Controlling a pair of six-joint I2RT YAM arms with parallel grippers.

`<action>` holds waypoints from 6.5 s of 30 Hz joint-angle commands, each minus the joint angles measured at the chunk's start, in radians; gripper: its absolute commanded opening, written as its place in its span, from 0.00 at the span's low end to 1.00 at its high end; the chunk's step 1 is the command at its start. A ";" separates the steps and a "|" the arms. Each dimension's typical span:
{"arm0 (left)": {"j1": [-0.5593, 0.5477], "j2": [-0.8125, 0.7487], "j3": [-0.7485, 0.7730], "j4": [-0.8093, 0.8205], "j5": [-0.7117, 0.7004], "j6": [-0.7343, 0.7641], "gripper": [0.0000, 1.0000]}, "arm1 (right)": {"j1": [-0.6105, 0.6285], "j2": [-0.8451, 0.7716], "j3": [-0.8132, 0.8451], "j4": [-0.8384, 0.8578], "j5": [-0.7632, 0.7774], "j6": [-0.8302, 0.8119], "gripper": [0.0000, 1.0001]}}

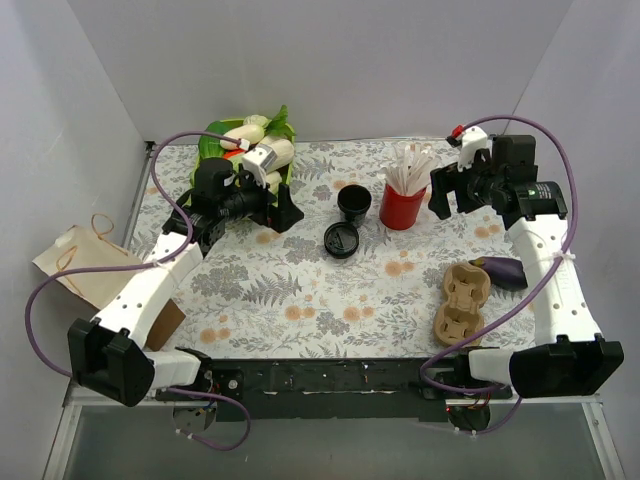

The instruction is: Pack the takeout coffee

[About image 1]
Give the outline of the black coffee cup lid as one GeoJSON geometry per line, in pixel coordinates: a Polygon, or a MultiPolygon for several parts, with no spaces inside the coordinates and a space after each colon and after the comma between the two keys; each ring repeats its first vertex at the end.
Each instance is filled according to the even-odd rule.
{"type": "Polygon", "coordinates": [[[324,247],[331,257],[346,259],[359,247],[358,230],[348,222],[333,223],[324,233],[324,247]]]}

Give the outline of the black coffee cups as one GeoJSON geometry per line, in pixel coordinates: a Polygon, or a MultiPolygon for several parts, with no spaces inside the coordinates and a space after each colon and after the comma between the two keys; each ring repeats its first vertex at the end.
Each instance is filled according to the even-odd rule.
{"type": "Polygon", "coordinates": [[[372,195],[361,185],[343,187],[337,197],[337,205],[346,222],[360,226],[371,206],[372,195]]]}

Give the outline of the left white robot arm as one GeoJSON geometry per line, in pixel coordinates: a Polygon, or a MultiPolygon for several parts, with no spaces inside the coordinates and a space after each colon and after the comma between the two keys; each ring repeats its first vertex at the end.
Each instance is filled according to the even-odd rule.
{"type": "Polygon", "coordinates": [[[76,320],[67,338],[73,380],[127,407],[150,391],[178,386],[193,400],[213,386],[207,358],[190,349],[153,352],[147,339],[174,291],[224,235],[227,223],[248,218],[283,233],[303,219],[282,170],[261,171],[244,160],[200,162],[190,190],[179,197],[151,254],[150,268],[131,277],[92,319],[76,320]]]}

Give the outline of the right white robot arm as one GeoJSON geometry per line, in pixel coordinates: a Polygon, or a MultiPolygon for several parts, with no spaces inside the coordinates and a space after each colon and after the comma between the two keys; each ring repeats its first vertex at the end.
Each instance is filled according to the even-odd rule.
{"type": "Polygon", "coordinates": [[[454,389],[469,398],[503,385],[523,398],[596,393],[622,364],[623,348],[604,338],[587,306],[569,247],[575,221],[560,186],[537,178],[535,138],[490,137],[479,127],[458,127],[447,140],[459,157],[432,171],[429,208],[449,218],[447,196],[453,193],[458,212],[489,206],[502,218],[535,320],[531,348],[471,349],[466,364],[452,373],[454,389]]]}

